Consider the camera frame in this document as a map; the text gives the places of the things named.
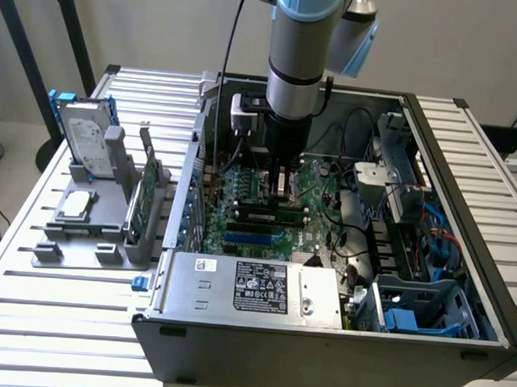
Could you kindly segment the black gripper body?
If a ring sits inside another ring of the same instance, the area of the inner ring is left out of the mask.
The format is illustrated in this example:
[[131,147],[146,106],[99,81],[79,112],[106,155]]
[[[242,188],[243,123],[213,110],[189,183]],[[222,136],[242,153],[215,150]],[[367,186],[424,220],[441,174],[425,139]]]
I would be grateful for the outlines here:
[[265,116],[263,141],[273,159],[291,161],[308,143],[313,117],[291,120],[270,112]]

